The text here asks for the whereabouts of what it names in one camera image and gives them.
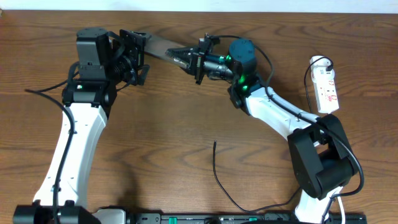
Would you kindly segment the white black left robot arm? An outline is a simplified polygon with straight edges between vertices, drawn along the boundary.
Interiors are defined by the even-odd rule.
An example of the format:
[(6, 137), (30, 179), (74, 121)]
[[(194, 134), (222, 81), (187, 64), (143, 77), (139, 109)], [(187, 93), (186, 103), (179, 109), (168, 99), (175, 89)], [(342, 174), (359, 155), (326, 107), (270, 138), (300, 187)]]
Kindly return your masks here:
[(18, 205), (13, 223), (134, 223), (121, 207), (91, 213), (88, 181), (96, 145), (109, 119), (119, 83), (143, 85), (149, 66), (144, 48), (150, 35), (92, 27), (76, 34), (78, 61), (64, 81), (62, 101), (54, 103), (63, 121), (45, 179), (31, 205)]

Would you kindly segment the gold Galaxy smartphone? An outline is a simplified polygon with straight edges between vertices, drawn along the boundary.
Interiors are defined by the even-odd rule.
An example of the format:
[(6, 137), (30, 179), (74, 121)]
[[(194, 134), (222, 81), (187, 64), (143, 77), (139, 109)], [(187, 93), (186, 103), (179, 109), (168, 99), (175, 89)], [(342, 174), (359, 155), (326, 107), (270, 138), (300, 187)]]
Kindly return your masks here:
[(182, 44), (165, 39), (158, 35), (146, 32), (134, 32), (134, 31), (132, 33), (137, 34), (139, 37), (146, 38), (144, 44), (144, 52), (147, 55), (165, 60), (167, 62), (169, 62), (169, 58), (172, 58), (165, 54), (167, 49), (185, 47)]

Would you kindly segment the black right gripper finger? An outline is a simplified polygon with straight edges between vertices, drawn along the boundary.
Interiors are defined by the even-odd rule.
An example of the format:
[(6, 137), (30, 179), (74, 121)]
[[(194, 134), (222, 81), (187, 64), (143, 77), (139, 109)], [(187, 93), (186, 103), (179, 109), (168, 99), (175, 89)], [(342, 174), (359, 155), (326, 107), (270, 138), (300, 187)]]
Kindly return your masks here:
[(185, 73), (189, 75), (194, 75), (195, 72), (192, 69), (192, 63), (191, 61), (183, 61), (180, 60), (179, 58), (169, 58), (169, 62), (179, 66)]
[(198, 50), (198, 47), (170, 48), (166, 50), (165, 54), (172, 58), (189, 58)]

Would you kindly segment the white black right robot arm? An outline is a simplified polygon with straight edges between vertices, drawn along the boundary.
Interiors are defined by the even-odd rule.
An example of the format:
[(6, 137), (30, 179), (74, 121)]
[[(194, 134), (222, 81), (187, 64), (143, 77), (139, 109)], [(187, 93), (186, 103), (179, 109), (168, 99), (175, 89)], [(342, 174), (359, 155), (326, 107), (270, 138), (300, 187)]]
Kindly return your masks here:
[(236, 108), (268, 124), (289, 145), (294, 176), (301, 191), (294, 215), (302, 223), (325, 223), (335, 200), (359, 193), (363, 169), (354, 155), (340, 120), (319, 117), (281, 98), (257, 70), (252, 41), (235, 36), (226, 55), (213, 53), (221, 36), (206, 35), (193, 47), (167, 47), (165, 55), (180, 64), (200, 84), (204, 77), (230, 83)]

